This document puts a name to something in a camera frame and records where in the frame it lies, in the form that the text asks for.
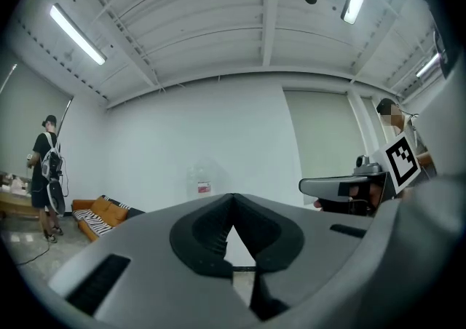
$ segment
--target black t-shirt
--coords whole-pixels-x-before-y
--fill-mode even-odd
[[[50,136],[52,138],[52,143],[55,145],[57,143],[57,135],[53,132],[50,132]],[[34,191],[39,191],[43,187],[45,187],[49,182],[46,178],[42,175],[42,160],[45,158],[45,155],[50,150],[50,144],[47,140],[47,136],[45,134],[41,134],[37,137],[36,143],[32,148],[33,151],[37,152],[41,156],[41,160],[36,163],[34,166],[34,171],[32,173],[32,189]]]

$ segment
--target white ceiling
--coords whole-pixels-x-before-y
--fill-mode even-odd
[[[110,106],[160,87],[258,71],[328,74],[409,95],[433,50],[427,5],[365,0],[349,25],[340,18],[344,2],[22,0],[10,31],[16,52],[39,46],[49,67]],[[107,57],[102,66],[51,19],[55,3]]]

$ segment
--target wooden table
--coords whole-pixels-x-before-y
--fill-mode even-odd
[[[0,211],[7,214],[39,216],[39,211],[32,207],[30,197],[9,192],[0,192]]]

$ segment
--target backpack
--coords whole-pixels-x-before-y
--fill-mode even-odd
[[[48,181],[58,180],[59,174],[61,174],[61,164],[62,158],[60,153],[60,143],[58,142],[53,146],[52,136],[49,132],[44,132],[44,135],[47,137],[47,141],[50,145],[50,150],[45,154],[44,159],[41,161],[42,167],[42,176]]]

